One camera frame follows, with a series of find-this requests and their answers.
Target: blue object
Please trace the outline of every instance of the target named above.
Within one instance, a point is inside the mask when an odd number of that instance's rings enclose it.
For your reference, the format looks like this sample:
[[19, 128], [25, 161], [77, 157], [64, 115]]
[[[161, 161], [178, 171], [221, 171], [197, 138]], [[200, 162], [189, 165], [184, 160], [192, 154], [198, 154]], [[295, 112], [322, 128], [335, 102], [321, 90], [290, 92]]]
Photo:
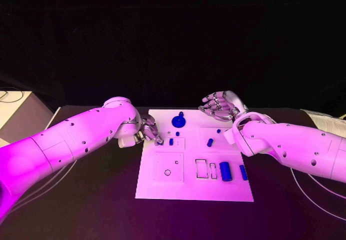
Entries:
[[230, 163], [227, 161], [220, 163], [221, 178], [224, 182], [233, 181]]
[[210, 138], [207, 146], [208, 146], [208, 147], [211, 147], [211, 146], [213, 146], [213, 144], [214, 144], [214, 139], [213, 139], [213, 138]]
[[172, 125], [177, 128], [182, 128], [187, 125], [187, 119], [185, 119], [184, 116], [185, 116], [185, 114], [184, 114], [184, 112], [181, 112], [179, 116], [175, 116], [174, 119], [172, 119]]
[[243, 176], [243, 180], [249, 180], [249, 175], [247, 175], [247, 172], [246, 172], [246, 167], [244, 165], [240, 165], [240, 171], [241, 171], [241, 176]]

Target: screw hole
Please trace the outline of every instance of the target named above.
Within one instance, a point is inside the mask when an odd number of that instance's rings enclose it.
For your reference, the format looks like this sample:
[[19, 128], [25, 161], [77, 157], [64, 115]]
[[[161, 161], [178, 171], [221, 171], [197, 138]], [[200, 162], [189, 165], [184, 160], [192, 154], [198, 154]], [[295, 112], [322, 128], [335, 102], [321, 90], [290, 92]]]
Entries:
[[172, 171], [168, 169], [168, 170], [165, 171], [165, 175], [169, 176], [171, 174], [172, 174]]

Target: black table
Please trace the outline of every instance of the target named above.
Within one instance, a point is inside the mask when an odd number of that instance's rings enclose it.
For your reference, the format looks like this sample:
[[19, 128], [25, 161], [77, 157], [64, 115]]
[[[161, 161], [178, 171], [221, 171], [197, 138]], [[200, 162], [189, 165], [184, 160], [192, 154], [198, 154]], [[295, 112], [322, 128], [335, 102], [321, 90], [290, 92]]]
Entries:
[[[53, 125], [91, 108], [64, 106]], [[151, 108], [138, 109], [143, 114]], [[301, 110], [250, 110], [269, 114], [279, 123], [316, 128]], [[254, 202], [223, 202], [136, 199], [142, 152], [143, 143], [120, 149], [113, 139], [80, 159], [57, 187], [8, 216], [0, 225], [0, 239], [346, 239], [346, 221], [313, 205], [298, 187], [290, 168], [269, 155], [243, 156]], [[345, 199], [324, 190], [308, 174], [295, 173], [316, 203], [345, 218]], [[318, 179], [346, 195], [345, 183]]]

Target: white cable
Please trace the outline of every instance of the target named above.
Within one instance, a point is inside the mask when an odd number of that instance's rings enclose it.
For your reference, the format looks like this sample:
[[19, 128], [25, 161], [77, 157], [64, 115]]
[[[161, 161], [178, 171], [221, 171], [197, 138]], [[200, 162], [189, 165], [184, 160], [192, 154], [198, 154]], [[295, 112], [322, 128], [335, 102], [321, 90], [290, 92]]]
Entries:
[[29, 201], [27, 201], [25, 203], [22, 203], [15, 209], [12, 209], [12, 211], [9, 212], [9, 214], [14, 213], [21, 207], [24, 207], [31, 201], [34, 201], [37, 198], [40, 198], [40, 197], [58, 185], [58, 183], [63, 181], [63, 179], [64, 179], [66, 176], [68, 175], [68, 173], [70, 173], [73, 167], [76, 166], [77, 162], [78, 162], [78, 161], [76, 160], [76, 162], [74, 162], [70, 170], [67, 171], [67, 173], [66, 173], [64, 176], [61, 177], [60, 181], [54, 184], [54, 186], [53, 186], [42, 194], [40, 194], [34, 199], [31, 199]]
[[326, 187], [324, 186], [324, 184], [316, 180], [316, 178], [315, 178], [311, 174], [308, 174], [308, 175], [309, 175], [311, 178], [316, 181], [316, 183], [318, 183], [332, 194], [335, 194], [338, 197], [346, 199], [346, 196], [344, 196], [344, 195], [338, 194], [337, 192], [334, 192], [329, 188], [326, 188]]
[[14, 207], [16, 207], [16, 205], [19, 205], [34, 194], [37, 194], [45, 188], [45, 186], [55, 180], [55, 178], [58, 177], [58, 175], [61, 174], [61, 172], [64, 171], [66, 168], [67, 168], [67, 166], [60, 170], [60, 172], [55, 174], [55, 176], [51, 178], [51, 180], [45, 183], [45, 185], [40, 189], [37, 189], [24, 199], [21, 199], [16, 202]]
[[312, 202], [328, 214], [331, 214], [331, 215], [335, 216], [337, 218], [339, 218], [339, 219], [342, 219], [344, 221], [346, 221], [345, 218], [342, 218], [341, 216], [337, 216], [334, 213], [331, 213], [328, 210], [325, 210], [325, 209], [318, 205], [318, 203], [312, 200], [312, 198], [308, 196], [306, 192], [305, 192], [303, 189], [302, 189], [302, 186], [301, 186], [301, 184], [299, 184], [299, 181], [298, 181], [298, 178], [296, 178], [293, 169], [290, 169], [290, 171], [292, 171], [292, 175], [293, 175], [295, 181], [296, 181], [296, 183], [298, 183], [299, 189], [301, 189], [301, 191], [303, 192], [303, 194], [305, 194], [305, 196], [308, 197], [308, 199], [311, 200], [311, 202]]

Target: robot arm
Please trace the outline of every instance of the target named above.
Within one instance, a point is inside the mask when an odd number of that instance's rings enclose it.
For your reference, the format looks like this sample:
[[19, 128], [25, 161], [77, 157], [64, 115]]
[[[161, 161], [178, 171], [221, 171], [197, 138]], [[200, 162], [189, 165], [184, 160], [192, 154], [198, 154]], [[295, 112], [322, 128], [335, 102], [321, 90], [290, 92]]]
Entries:
[[[234, 120], [233, 129], [224, 133], [228, 143], [237, 143], [249, 157], [269, 154], [285, 166], [346, 183], [346, 138], [312, 127], [276, 123], [267, 115], [249, 112], [230, 92], [217, 92], [214, 99], [210, 95], [204, 102], [214, 101], [211, 106], [200, 107], [217, 120]], [[234, 102], [228, 102], [227, 95], [234, 96]], [[230, 110], [218, 107], [215, 100], [227, 102]]]
[[115, 97], [45, 131], [0, 148], [0, 218], [29, 187], [64, 166], [119, 139], [122, 148], [145, 139], [162, 143], [155, 118], [142, 119], [132, 101]]

